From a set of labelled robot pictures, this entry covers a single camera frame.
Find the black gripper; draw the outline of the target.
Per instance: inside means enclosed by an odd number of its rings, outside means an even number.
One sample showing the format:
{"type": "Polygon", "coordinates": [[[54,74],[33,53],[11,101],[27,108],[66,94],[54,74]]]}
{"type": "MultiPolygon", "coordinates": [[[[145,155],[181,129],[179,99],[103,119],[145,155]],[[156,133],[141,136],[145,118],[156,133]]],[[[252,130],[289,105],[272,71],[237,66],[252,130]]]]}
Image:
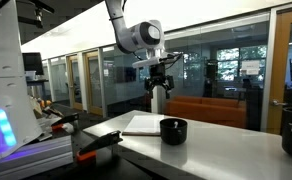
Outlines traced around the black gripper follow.
{"type": "Polygon", "coordinates": [[[145,90],[150,99],[153,98],[152,89],[162,86],[165,89],[166,99],[170,98],[170,91],[174,88],[173,77],[165,74],[165,65],[157,64],[149,67],[150,77],[145,79],[145,90]]]}

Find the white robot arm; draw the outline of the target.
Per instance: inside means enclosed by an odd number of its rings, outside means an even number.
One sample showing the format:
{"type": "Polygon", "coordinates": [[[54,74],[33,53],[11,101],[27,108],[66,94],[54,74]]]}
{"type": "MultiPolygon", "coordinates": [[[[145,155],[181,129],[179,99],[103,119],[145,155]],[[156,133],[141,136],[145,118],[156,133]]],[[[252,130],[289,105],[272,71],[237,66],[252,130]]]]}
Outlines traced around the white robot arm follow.
{"type": "Polygon", "coordinates": [[[147,58],[133,63],[133,68],[148,66],[150,76],[145,79],[144,88],[153,96],[155,86],[162,86],[166,98],[174,88],[173,77],[165,74],[166,65],[174,64],[181,53],[167,53],[164,48],[164,32],[158,20],[150,20],[128,28],[124,20],[124,7],[126,0],[105,0],[109,21],[113,25],[116,44],[126,54],[134,54],[137,50],[146,49],[147,58]]]}

